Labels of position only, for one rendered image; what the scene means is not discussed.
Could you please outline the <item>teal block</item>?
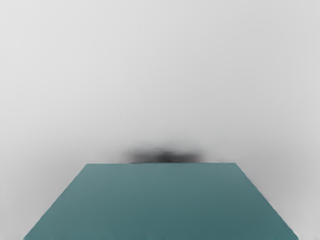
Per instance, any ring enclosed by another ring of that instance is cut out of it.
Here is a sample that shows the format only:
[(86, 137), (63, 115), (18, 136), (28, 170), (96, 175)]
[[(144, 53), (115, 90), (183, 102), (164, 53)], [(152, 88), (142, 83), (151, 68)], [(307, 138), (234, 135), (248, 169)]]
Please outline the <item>teal block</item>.
[(235, 163), (89, 163), (23, 240), (299, 240)]

